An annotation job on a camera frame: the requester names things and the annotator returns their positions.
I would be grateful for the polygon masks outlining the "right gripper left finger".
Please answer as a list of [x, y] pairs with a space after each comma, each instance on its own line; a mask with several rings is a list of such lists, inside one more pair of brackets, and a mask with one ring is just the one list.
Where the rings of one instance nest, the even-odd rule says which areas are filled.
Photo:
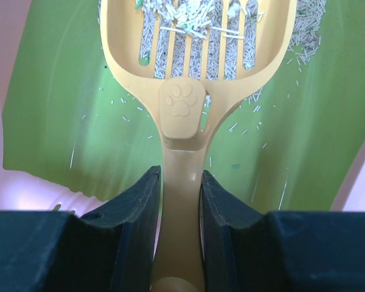
[[148, 291], [161, 168], [81, 217], [0, 211], [0, 291]]

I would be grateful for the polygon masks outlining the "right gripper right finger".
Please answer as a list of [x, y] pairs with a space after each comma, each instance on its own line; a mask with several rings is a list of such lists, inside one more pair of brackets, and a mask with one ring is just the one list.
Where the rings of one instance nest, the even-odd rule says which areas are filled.
[[208, 171], [201, 203], [207, 291], [365, 291], [365, 212], [261, 214]]

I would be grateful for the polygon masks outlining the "pink litter box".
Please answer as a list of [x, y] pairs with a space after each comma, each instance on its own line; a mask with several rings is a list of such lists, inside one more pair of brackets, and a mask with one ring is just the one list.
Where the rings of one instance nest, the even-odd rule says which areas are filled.
[[[253, 208], [327, 210], [365, 140], [365, 1], [328, 1], [308, 63], [287, 53], [217, 131], [205, 168]], [[4, 166], [100, 200], [161, 163], [148, 113], [113, 79], [96, 1], [0, 1]]]

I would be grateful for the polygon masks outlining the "orange litter scoop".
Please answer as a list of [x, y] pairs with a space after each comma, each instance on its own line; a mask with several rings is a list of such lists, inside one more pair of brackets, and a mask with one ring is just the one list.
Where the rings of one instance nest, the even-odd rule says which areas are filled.
[[130, 1], [103, 1], [100, 34], [113, 77], [139, 99], [162, 142], [161, 230], [151, 272], [152, 291], [204, 291], [200, 239], [200, 188], [206, 152], [223, 121], [278, 70], [293, 32], [296, 1], [259, 1], [255, 65], [243, 67], [244, 41], [237, 45], [236, 78], [225, 80], [226, 38], [220, 39], [218, 78], [207, 79], [209, 40], [203, 41], [198, 79], [189, 76], [192, 37], [187, 36], [183, 73], [172, 77], [174, 41], [170, 28], [165, 77], [154, 77], [156, 49], [139, 64], [144, 16]]

